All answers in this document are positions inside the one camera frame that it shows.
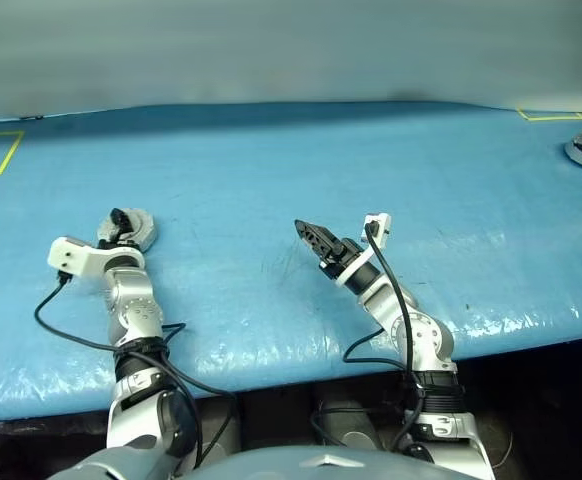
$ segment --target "yellow tape line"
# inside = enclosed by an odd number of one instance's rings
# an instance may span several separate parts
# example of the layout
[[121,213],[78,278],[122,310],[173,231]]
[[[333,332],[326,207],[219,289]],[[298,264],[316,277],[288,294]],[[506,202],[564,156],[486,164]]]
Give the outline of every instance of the yellow tape line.
[[18,149],[18,146],[22,141],[22,137],[24,137],[24,130],[14,130],[12,132],[0,132],[0,137],[7,137],[12,135],[15,135],[15,140],[11,144],[11,148],[9,148],[9,151],[2,160],[2,163],[0,163],[0,175],[2,175],[2,172],[4,172],[4,170],[7,168],[9,162],[11,161],[11,157]]
[[522,111],[521,108],[516,108],[516,112],[520,114],[522,118],[527,120],[528,122],[551,122],[556,120],[582,120],[582,114],[575,112],[569,115],[554,115],[554,116],[544,116],[544,117],[533,117],[528,115]]

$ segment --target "dark floor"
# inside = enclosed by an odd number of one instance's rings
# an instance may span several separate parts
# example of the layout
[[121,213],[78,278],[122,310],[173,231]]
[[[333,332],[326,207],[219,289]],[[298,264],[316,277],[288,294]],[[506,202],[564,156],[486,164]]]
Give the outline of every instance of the dark floor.
[[[513,435],[511,454],[496,470],[498,480],[582,478],[582,341],[461,362],[459,369],[492,464],[502,458]],[[243,447],[315,443],[308,417],[316,391],[336,389],[345,389],[371,406],[395,395],[396,376],[379,374],[244,393],[240,398]],[[98,433],[105,418],[104,413],[56,417],[39,422],[34,430],[92,434],[26,438],[0,434],[0,445],[10,440],[17,455],[37,470],[38,478],[44,478],[102,448],[104,436]],[[0,431],[30,433],[31,424],[24,426],[1,424]]]

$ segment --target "yellow tape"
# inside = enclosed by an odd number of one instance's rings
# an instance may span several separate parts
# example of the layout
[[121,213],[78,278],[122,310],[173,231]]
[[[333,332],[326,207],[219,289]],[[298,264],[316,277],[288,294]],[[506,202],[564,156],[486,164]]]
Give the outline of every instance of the yellow tape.
[[9,151],[2,159],[2,162],[0,163],[0,175],[2,175],[4,170],[7,168],[7,166],[9,165],[9,162],[11,161],[11,157],[13,156],[15,151],[18,149],[18,146],[20,145],[20,142],[22,141],[22,137],[24,137],[24,130],[14,130],[12,132],[0,132],[0,137],[7,137],[7,136],[15,136],[15,140],[11,144],[11,148],[9,148]]
[[515,111],[518,112],[520,116],[528,122],[555,122],[558,120],[582,120],[582,113],[579,112],[575,112],[568,115],[534,117],[522,111],[521,108],[516,108]]

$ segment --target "gray wall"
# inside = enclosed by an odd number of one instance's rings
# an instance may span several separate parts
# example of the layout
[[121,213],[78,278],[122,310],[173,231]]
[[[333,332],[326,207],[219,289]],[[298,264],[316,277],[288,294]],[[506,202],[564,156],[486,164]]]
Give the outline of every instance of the gray wall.
[[582,111],[582,0],[0,0],[0,117],[384,99]]

